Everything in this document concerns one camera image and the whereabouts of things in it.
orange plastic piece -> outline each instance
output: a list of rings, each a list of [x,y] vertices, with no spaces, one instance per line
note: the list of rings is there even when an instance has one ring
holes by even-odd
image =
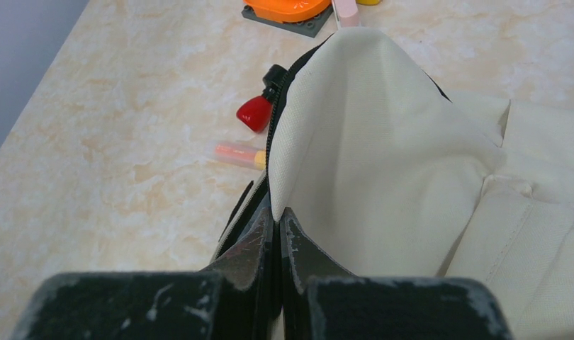
[[[277,23],[305,21],[324,11],[331,0],[244,0],[258,18]]]

lego brick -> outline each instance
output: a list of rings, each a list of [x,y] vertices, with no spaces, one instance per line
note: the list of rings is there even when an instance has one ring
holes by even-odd
[[[331,14],[333,14],[333,8],[329,6],[314,18],[310,18],[306,21],[300,21],[299,23],[277,23],[275,21],[258,18],[254,13],[254,9],[250,6],[245,6],[243,11],[241,11],[241,15],[243,15],[243,17],[246,19],[257,21],[259,23],[265,23],[270,26],[282,28],[284,30],[305,35],[311,38],[314,38],[318,32],[320,32],[320,29],[327,22],[327,19],[331,16]]]

canvas bag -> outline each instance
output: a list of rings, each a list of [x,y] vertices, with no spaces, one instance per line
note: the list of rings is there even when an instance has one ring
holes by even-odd
[[[574,339],[574,112],[442,91],[377,30],[289,69],[266,171],[215,258],[264,206],[360,276],[485,284],[519,339]]]

worn black edge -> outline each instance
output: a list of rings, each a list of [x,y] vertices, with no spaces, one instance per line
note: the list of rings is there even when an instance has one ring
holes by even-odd
[[[225,243],[219,249],[218,256],[216,258],[222,256],[230,247],[233,246],[233,244],[237,243],[237,240],[239,239],[239,235],[241,235],[243,228],[245,228],[249,220],[251,220],[253,214],[256,212],[256,209],[258,208],[258,205],[260,204],[262,199],[264,199],[264,196],[268,191],[268,175],[266,175],[265,177],[266,178],[264,178],[260,183],[260,187],[258,188],[258,190],[254,192],[252,199],[250,200],[247,207],[243,209],[243,213],[241,214],[241,216],[235,222],[235,226],[232,228],[229,235],[227,235]]]

table surface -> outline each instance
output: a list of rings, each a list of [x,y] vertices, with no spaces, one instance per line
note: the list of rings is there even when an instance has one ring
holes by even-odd
[[[574,1],[360,6],[442,87],[574,109]],[[240,1],[92,0],[0,150],[0,339],[64,271],[204,267],[259,172],[211,140],[263,147],[235,118],[274,63],[312,39],[241,17]]]

